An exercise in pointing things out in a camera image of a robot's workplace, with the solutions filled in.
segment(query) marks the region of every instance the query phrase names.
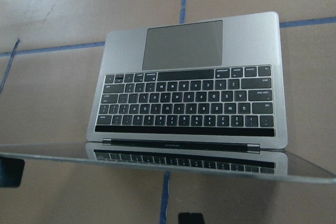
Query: silver laptop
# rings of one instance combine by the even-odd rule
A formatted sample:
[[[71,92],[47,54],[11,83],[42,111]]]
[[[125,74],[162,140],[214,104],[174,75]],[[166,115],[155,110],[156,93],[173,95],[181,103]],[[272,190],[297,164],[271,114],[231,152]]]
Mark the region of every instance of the silver laptop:
[[[277,13],[112,31],[87,139],[189,150],[284,148],[283,88]]]

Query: spacebar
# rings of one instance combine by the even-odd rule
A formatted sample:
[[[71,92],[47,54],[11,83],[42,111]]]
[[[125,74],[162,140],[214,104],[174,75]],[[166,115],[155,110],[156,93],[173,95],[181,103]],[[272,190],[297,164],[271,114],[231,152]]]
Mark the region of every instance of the spacebar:
[[[159,72],[158,81],[212,79],[213,69]]]

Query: floor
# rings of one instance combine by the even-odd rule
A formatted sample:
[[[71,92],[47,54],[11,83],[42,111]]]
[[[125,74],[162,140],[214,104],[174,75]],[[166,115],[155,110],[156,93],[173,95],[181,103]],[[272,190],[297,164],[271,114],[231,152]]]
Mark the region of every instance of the floor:
[[[0,94],[0,143],[85,141],[111,30],[178,24],[181,10],[186,23],[274,10],[283,27],[288,149],[336,173],[335,6],[335,0],[186,0],[185,9],[181,0],[0,0],[0,78],[20,39]],[[27,160],[22,185],[0,189],[0,223],[158,223],[162,184],[163,172]],[[172,173],[167,223],[177,223],[179,212],[201,212],[206,223],[335,223],[334,189]]]

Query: laptop keyboard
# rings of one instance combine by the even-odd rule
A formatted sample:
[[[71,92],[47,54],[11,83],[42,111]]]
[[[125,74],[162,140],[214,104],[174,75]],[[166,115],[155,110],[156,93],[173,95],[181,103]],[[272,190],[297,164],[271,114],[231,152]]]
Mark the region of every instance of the laptop keyboard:
[[[107,74],[95,131],[275,136],[271,66]]]

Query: touch bar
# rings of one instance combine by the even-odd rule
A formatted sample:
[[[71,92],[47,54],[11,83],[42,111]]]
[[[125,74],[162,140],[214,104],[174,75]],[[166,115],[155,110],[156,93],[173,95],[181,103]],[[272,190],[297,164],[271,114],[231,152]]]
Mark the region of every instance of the touch bar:
[[[160,72],[158,74],[158,81],[213,79],[213,77],[214,77],[213,69],[171,71],[171,72]]]
[[[271,128],[96,125],[94,131],[113,133],[155,133],[217,136],[275,136],[274,129]]]

